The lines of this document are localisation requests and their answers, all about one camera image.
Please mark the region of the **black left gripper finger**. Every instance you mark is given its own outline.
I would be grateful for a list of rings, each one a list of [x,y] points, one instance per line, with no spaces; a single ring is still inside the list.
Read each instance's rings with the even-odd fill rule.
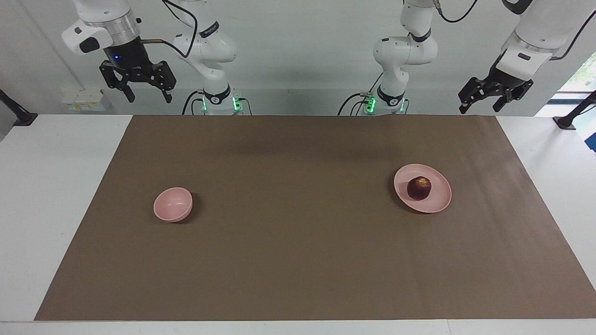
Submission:
[[[470,107],[478,101],[487,97],[485,92],[486,82],[482,79],[472,77],[466,85],[459,91],[460,114],[466,114]]]
[[[499,98],[493,104],[494,112],[500,112],[505,105],[512,101],[521,100],[533,85],[534,82],[524,82],[522,85],[515,88],[505,87],[501,84],[498,85],[495,92]]]

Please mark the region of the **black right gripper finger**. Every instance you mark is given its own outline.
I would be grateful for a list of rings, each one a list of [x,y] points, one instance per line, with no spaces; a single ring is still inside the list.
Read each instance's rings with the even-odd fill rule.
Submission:
[[[158,88],[166,103],[172,102],[172,93],[176,85],[176,78],[168,62],[162,60],[151,66],[151,85]]]
[[[135,94],[128,85],[128,79],[126,77],[118,79],[116,76],[117,70],[110,61],[103,61],[99,66],[99,70],[109,88],[121,91],[128,102],[133,103],[135,101]]]

